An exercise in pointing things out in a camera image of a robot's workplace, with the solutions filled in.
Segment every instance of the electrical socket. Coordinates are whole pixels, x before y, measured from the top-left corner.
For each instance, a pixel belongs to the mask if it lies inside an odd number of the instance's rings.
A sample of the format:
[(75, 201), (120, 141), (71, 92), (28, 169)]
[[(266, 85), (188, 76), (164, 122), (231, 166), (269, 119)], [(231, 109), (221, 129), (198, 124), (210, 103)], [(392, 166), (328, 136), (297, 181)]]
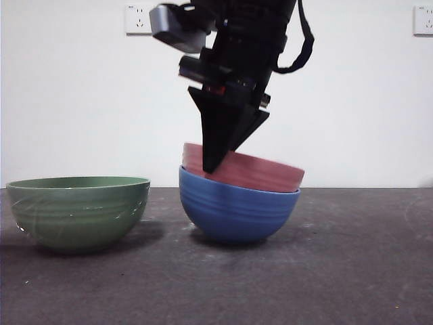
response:
[(433, 5), (415, 6), (413, 17), (413, 34), (433, 37)]
[(152, 35), (149, 13), (160, 1), (130, 3), (125, 6), (124, 29), (127, 35)]

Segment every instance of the white wall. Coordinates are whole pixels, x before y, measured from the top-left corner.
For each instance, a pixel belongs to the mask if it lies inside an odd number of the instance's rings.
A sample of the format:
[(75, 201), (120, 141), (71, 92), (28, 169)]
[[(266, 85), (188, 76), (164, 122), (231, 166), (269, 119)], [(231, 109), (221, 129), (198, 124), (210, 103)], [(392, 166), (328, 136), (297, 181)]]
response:
[[(2, 186), (142, 175), (176, 186), (200, 115), (181, 52), (123, 33), (127, 1), (2, 1)], [(308, 66), (274, 75), (271, 118), (241, 152), (306, 170), (304, 186), (416, 187), (433, 179), (433, 39), (407, 0), (306, 0)], [(297, 16), (281, 64), (302, 36)]]

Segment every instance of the black mechanical part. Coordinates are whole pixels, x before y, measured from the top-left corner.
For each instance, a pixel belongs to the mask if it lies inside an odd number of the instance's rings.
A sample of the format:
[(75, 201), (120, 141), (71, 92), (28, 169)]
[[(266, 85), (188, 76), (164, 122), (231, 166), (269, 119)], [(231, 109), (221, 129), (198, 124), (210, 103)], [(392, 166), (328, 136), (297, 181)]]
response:
[[(278, 67), (296, 1), (191, 0), (169, 6), (181, 26), (175, 36), (217, 30), (212, 49), (203, 46), (200, 58), (184, 56), (179, 64), (181, 76), (202, 83), (201, 89), (188, 90), (202, 115), (205, 171), (212, 173), (228, 151), (237, 150), (268, 119), (261, 108), (271, 99), (265, 89), (272, 72), (294, 72), (310, 58), (314, 37), (298, 0), (305, 35), (302, 53), (291, 67)], [(170, 38), (165, 41), (182, 48)]]

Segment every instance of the gray tabletop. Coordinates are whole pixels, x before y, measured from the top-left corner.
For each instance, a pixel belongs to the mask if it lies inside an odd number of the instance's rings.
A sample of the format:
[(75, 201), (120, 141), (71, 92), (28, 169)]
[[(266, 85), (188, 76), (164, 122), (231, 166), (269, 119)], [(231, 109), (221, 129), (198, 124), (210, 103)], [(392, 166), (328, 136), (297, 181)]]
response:
[(178, 189), (152, 189), (121, 242), (75, 257), (37, 248), (1, 202), (4, 325), (433, 324), (433, 189), (305, 189), (249, 246), (207, 240)]

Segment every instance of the pink bowl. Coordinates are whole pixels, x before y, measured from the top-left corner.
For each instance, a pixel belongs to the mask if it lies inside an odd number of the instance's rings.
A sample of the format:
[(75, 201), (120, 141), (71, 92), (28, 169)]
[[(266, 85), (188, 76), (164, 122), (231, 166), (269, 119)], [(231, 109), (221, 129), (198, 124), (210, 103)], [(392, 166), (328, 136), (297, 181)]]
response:
[(221, 183), (268, 192), (296, 192), (302, 183), (302, 169), (237, 152), (229, 152), (212, 174), (203, 171), (203, 147), (185, 144), (183, 168), (190, 173)]

